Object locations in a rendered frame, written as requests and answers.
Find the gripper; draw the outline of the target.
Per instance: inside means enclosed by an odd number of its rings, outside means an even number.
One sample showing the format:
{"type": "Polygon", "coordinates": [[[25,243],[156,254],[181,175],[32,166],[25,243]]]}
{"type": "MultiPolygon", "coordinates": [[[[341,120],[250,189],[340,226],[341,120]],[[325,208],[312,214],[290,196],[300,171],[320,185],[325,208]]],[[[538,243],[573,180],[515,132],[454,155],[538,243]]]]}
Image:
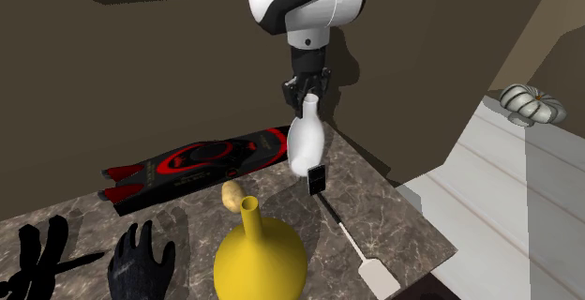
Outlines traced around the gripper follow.
{"type": "Polygon", "coordinates": [[[331,75],[325,66],[326,51],[326,46],[309,50],[291,47],[293,78],[284,82],[281,88],[286,103],[293,109],[302,105],[303,90],[315,90],[318,104],[323,103],[331,75]]]}

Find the white bottle vase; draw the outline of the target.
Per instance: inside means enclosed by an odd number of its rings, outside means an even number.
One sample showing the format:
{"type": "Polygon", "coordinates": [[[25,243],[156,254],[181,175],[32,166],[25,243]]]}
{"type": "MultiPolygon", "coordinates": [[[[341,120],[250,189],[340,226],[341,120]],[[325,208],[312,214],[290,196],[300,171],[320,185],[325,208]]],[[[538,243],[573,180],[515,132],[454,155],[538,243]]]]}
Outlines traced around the white bottle vase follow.
{"type": "Polygon", "coordinates": [[[292,120],[287,137],[289,166],[294,174],[302,177],[320,165],[323,156],[324,129],[318,115],[319,100],[315,94],[305,96],[302,116],[292,120]]]}

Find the small black upright card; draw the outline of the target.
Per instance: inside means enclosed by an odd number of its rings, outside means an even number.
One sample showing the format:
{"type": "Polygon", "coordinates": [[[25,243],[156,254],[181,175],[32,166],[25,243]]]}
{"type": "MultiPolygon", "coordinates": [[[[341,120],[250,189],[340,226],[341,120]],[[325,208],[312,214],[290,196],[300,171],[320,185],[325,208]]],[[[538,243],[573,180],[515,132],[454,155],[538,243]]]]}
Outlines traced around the small black upright card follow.
{"type": "Polygon", "coordinates": [[[323,164],[307,170],[307,187],[310,196],[326,189],[326,168],[323,164]]]}

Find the potato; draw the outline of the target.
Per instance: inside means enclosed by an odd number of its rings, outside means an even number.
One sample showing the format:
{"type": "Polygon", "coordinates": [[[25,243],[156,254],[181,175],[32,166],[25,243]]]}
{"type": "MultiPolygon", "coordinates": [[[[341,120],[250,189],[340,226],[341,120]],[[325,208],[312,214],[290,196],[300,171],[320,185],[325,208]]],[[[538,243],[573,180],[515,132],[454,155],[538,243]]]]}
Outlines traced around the potato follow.
{"type": "Polygon", "coordinates": [[[225,208],[235,214],[241,210],[241,201],[247,196],[244,189],[235,181],[230,180],[222,184],[221,200],[225,208]]]}

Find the black and red box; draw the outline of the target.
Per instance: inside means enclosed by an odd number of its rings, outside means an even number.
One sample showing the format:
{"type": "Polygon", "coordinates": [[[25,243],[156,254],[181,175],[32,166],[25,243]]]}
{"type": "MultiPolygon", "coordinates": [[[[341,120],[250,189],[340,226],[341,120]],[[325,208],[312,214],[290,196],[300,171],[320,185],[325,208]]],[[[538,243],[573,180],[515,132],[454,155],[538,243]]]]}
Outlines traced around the black and red box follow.
{"type": "Polygon", "coordinates": [[[115,182],[97,193],[119,216],[255,173],[287,159],[289,127],[270,127],[220,141],[194,142],[101,172],[115,182]]]}

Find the yellow round vase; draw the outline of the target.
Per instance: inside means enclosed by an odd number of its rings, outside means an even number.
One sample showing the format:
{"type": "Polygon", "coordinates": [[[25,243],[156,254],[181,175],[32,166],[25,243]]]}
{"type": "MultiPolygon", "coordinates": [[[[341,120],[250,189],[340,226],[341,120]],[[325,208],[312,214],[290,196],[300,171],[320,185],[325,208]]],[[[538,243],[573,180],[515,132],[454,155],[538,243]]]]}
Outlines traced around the yellow round vase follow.
{"type": "Polygon", "coordinates": [[[297,232],[287,223],[262,217],[259,201],[240,202],[242,223],[222,240],[214,260],[218,300],[298,300],[308,258],[297,232]]]}

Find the white striped pumpkin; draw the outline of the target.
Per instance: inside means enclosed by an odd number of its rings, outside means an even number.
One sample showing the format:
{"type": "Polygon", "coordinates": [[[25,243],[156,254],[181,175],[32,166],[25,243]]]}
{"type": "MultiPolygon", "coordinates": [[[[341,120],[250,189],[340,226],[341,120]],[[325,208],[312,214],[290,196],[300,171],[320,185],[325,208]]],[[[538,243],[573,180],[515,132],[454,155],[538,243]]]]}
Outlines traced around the white striped pumpkin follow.
{"type": "Polygon", "coordinates": [[[535,123],[558,124],[567,111],[553,96],[528,84],[511,84],[499,96],[502,108],[510,112],[507,119],[520,127],[529,128],[535,123]]]}

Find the black work glove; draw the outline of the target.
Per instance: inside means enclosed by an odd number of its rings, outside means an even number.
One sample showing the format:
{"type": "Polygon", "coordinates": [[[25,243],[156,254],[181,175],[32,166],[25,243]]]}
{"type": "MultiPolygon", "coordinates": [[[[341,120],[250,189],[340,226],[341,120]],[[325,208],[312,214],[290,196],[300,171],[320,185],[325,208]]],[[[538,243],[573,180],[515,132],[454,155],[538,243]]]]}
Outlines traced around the black work glove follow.
{"type": "Polygon", "coordinates": [[[153,222],[142,225],[136,242],[138,224],[122,234],[108,265],[108,285],[112,300],[165,300],[175,267],[175,243],[163,249],[161,262],[152,248],[153,222]]]}

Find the black branched figure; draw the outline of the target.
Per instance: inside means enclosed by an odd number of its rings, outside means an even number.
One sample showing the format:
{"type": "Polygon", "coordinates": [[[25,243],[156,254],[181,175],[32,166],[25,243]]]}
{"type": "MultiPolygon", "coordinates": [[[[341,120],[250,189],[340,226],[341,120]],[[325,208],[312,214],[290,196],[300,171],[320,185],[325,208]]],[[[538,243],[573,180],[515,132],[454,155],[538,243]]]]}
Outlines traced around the black branched figure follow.
{"type": "Polygon", "coordinates": [[[19,229],[19,239],[20,270],[7,281],[0,281],[0,299],[51,300],[56,275],[92,263],[104,256],[104,252],[97,252],[61,262],[68,242],[68,222],[59,215],[49,219],[45,247],[41,247],[38,228],[30,224],[19,229]]]}

